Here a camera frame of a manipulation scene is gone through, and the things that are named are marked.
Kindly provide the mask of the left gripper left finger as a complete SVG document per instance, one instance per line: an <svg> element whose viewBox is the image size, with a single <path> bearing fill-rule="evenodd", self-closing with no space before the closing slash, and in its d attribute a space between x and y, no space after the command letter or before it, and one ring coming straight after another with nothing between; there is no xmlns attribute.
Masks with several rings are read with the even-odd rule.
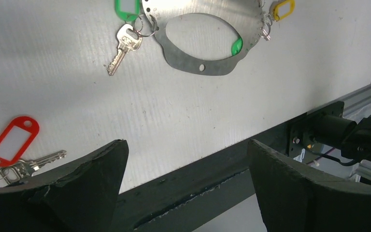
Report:
<svg viewBox="0 0 371 232"><path fill-rule="evenodd" d="M0 232L107 232L128 162L126 140L0 187Z"/></svg>

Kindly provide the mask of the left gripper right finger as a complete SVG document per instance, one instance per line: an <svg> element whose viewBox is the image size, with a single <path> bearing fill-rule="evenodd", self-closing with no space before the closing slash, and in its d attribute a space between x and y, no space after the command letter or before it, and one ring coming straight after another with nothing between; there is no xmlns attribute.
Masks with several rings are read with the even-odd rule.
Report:
<svg viewBox="0 0 371 232"><path fill-rule="evenodd" d="M249 171L270 232L371 232L371 185L295 161L258 140Z"/></svg>

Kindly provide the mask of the red tag key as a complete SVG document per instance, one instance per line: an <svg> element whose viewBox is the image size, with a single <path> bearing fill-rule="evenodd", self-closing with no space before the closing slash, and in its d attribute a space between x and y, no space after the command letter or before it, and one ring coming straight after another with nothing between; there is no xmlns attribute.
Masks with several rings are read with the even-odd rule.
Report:
<svg viewBox="0 0 371 232"><path fill-rule="evenodd" d="M0 134L0 181L11 185L32 177L43 166L63 159L67 151L60 150L37 159L23 155L40 132L40 124L30 116L13 118Z"/></svg>

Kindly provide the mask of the green tag key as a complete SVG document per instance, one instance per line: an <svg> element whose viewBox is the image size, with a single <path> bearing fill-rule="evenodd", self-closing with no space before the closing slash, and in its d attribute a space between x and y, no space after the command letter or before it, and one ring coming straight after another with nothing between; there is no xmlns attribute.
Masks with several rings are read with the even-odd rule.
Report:
<svg viewBox="0 0 371 232"><path fill-rule="evenodd" d="M119 19L124 21L124 24L117 30L115 38L117 41L117 54L107 67L109 76L113 76L124 57L132 51L140 48L143 38L155 35L158 29L157 20L154 16L151 19L151 33L142 33L144 28L143 18L145 13L141 13L141 2L139 0L115 0L114 9Z"/></svg>

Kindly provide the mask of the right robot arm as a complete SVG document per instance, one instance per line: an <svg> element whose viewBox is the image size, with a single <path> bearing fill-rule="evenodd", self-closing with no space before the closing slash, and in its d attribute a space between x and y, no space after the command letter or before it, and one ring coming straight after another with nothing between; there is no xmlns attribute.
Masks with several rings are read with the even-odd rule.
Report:
<svg viewBox="0 0 371 232"><path fill-rule="evenodd" d="M362 160L371 161L371 115L355 122L338 116L325 115L311 126L311 137L341 151L341 156L352 166Z"/></svg>

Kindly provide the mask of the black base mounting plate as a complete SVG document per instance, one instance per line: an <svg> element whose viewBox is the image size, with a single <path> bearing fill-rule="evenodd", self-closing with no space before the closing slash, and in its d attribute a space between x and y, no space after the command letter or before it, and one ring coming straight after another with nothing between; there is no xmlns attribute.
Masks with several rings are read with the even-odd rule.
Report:
<svg viewBox="0 0 371 232"><path fill-rule="evenodd" d="M245 139L121 193L112 232L190 232L255 192Z"/></svg>

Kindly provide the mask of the green tag on plate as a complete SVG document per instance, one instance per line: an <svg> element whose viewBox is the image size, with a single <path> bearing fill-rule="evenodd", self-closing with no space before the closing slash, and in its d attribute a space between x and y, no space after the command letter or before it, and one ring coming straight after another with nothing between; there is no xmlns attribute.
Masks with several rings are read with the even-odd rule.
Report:
<svg viewBox="0 0 371 232"><path fill-rule="evenodd" d="M231 55L235 56L241 52L243 48L243 40L239 37L231 46Z"/></svg>

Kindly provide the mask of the yellow tag on plate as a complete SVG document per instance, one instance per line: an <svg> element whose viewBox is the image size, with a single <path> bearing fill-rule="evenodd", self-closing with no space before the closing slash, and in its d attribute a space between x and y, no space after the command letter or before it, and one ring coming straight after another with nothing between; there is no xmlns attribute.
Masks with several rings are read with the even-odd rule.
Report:
<svg viewBox="0 0 371 232"><path fill-rule="evenodd" d="M274 21L278 22L290 16L295 10L295 0L277 0L270 6L270 14Z"/></svg>

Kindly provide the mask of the aluminium front rail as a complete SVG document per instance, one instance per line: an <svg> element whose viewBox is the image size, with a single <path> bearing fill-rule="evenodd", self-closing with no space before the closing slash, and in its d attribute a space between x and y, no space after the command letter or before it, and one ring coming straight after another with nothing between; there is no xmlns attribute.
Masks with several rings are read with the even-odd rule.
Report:
<svg viewBox="0 0 371 232"><path fill-rule="evenodd" d="M371 115L371 83L340 98L344 102L343 118L360 122Z"/></svg>

